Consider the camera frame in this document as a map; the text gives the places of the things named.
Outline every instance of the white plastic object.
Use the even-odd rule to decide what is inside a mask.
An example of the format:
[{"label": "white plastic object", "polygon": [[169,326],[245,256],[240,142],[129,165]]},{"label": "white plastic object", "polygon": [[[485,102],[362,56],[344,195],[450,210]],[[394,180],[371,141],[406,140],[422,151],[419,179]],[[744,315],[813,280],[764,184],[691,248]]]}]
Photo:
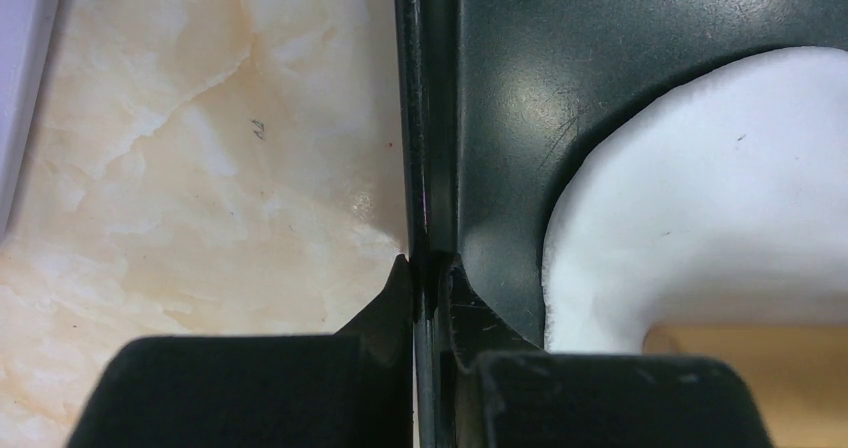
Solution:
[{"label": "white plastic object", "polygon": [[59,0],[0,0],[0,233],[6,230]]},{"label": "white plastic object", "polygon": [[593,150],[545,237],[546,348],[639,353],[657,322],[848,322],[848,53],[752,56]]}]

